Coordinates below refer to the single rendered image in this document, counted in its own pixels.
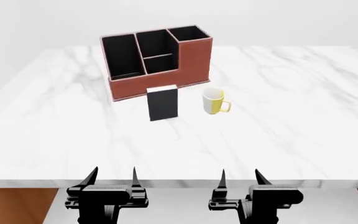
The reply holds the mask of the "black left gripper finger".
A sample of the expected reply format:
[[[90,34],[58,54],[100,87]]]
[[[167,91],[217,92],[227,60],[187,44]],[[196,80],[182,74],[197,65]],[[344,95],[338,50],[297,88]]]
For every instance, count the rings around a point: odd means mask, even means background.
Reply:
[[[133,167],[132,170],[132,186],[131,189],[133,192],[145,192],[145,188],[143,188],[143,186],[141,186],[140,181],[138,180],[137,177],[137,172],[136,172],[136,168]]]
[[[98,167],[95,167],[89,175],[82,180],[79,184],[67,188],[68,198],[77,198],[79,192],[81,192],[86,186],[94,185],[98,174]]]

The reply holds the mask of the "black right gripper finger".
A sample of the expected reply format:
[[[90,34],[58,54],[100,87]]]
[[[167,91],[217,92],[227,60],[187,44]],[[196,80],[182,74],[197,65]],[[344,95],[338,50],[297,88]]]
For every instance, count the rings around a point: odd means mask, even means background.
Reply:
[[[227,197],[226,173],[223,169],[218,186],[213,190],[213,200],[225,200]]]
[[[258,185],[271,185],[272,183],[267,180],[258,169],[255,169],[255,177]]]

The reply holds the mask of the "brown leather desk caddy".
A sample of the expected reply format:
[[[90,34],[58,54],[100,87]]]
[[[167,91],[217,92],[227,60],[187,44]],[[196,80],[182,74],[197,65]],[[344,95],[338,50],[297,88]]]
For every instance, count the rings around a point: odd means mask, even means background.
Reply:
[[[114,101],[210,81],[213,38],[196,25],[105,35],[100,43]]]

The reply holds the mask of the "black box with white top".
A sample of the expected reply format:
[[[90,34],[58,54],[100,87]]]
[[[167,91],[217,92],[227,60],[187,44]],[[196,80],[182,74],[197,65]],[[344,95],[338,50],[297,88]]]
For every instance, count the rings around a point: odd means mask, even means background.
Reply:
[[[178,116],[178,88],[166,85],[147,89],[147,104],[150,121],[159,121]]]

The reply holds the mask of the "white and yellow mug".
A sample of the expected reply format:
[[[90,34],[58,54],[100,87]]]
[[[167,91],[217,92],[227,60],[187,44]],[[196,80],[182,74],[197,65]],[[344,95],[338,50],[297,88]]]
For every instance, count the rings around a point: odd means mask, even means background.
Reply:
[[[222,89],[207,87],[202,97],[204,111],[208,114],[228,113],[231,110],[231,103],[224,100],[225,94]]]

